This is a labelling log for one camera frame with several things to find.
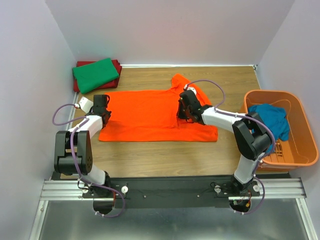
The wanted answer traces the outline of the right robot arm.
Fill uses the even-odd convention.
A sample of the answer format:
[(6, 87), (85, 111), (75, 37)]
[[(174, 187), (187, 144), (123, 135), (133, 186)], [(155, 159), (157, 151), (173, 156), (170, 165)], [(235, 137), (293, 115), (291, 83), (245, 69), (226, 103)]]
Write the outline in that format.
[(184, 90), (179, 95), (177, 117), (192, 123), (216, 126), (234, 134), (240, 160), (230, 181), (218, 183), (217, 187), (234, 196), (247, 192), (259, 162), (266, 157), (269, 147), (275, 145), (275, 137), (260, 115), (256, 112), (235, 113), (202, 105), (194, 91)]

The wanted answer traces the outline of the orange t shirt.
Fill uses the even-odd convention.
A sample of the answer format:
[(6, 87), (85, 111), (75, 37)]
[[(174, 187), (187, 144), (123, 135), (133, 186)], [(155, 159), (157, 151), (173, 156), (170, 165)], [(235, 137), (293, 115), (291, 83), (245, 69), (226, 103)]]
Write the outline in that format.
[(107, 92), (111, 117), (101, 142), (216, 142), (215, 126), (177, 117), (180, 93), (190, 81), (177, 73), (166, 90)]

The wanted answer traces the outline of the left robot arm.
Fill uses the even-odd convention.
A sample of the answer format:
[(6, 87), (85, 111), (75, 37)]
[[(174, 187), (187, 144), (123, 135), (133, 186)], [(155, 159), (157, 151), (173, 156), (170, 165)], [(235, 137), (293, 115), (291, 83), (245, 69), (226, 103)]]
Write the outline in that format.
[[(66, 176), (77, 176), (79, 182), (84, 183), (81, 189), (94, 191), (104, 198), (110, 194), (111, 180), (109, 174), (98, 168), (93, 161), (91, 138), (104, 129), (111, 117), (107, 110), (110, 96), (96, 94), (93, 100), (82, 97), (78, 103), (67, 103), (60, 106), (53, 114), (52, 123), (55, 126), (71, 124), (80, 120), (80, 123), (67, 130), (58, 131), (54, 145), (54, 171)], [(58, 111), (71, 106), (84, 112), (84, 116), (67, 122), (58, 123), (55, 117)]]

